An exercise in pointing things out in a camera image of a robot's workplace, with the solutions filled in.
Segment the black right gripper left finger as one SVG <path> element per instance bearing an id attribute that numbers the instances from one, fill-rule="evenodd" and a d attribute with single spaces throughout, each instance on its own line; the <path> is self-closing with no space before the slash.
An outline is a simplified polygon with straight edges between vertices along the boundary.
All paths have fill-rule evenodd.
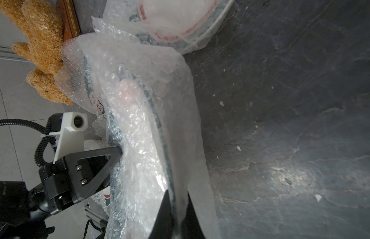
<path id="1" fill-rule="evenodd" d="M 169 191 L 166 190 L 161 202 L 155 224 L 148 239 L 171 239 L 174 228 Z"/>

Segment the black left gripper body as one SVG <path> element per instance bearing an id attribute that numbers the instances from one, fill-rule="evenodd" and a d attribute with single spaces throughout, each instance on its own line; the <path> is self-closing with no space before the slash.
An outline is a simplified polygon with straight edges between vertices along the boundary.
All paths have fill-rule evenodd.
<path id="1" fill-rule="evenodd" d="M 47 212 L 58 214 L 110 184 L 110 154 L 69 154 L 39 169 Z"/>

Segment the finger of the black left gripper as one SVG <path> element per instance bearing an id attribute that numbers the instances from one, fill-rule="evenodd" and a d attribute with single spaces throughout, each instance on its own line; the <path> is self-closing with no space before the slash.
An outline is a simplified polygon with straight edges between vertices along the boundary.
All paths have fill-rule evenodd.
<path id="1" fill-rule="evenodd" d="M 119 146 L 69 154 L 72 201 L 79 203 L 109 186 L 109 174 L 122 154 Z"/>

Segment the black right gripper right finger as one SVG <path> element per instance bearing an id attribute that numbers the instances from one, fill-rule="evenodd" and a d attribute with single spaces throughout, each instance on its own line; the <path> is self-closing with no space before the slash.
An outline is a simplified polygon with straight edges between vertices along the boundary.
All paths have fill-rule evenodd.
<path id="1" fill-rule="evenodd" d="M 181 224 L 181 239 L 205 239 L 205 235 L 198 221 L 190 194 L 188 193 L 188 206 L 186 217 Z"/>

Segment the large bubble wrap sheet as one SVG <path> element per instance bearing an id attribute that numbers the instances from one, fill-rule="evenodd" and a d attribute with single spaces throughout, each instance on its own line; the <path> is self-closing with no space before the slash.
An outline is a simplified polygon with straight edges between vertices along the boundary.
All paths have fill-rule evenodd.
<path id="1" fill-rule="evenodd" d="M 58 87 L 97 116 L 121 159 L 110 173 L 108 239 L 146 239 L 165 196 L 170 239 L 219 239 L 194 79 L 175 44 L 147 25 L 93 18 L 62 47 Z"/>

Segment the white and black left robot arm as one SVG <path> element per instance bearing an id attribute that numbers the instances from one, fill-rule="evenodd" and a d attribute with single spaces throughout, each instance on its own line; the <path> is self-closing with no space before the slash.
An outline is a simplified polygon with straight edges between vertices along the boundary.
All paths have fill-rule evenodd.
<path id="1" fill-rule="evenodd" d="M 55 230 L 45 220 L 110 184 L 122 157 L 119 146 L 68 154 L 39 169 L 41 183 L 0 181 L 0 239 L 46 239 Z"/>

